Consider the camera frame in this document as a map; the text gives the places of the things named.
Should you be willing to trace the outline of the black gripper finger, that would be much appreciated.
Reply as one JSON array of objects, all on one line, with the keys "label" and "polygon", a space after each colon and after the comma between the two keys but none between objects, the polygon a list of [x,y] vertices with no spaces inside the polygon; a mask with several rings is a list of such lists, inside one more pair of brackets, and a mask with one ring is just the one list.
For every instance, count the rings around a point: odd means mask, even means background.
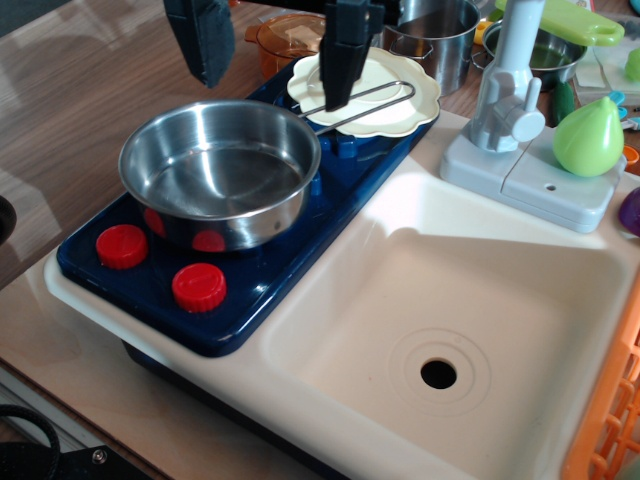
[{"label": "black gripper finger", "polygon": [[235,33],[227,1],[164,0],[164,10],[190,73],[216,87],[230,67]]},{"label": "black gripper finger", "polygon": [[325,5],[319,65],[326,111],[349,103],[373,36],[384,27],[384,17],[385,6],[374,1],[329,1]]}]

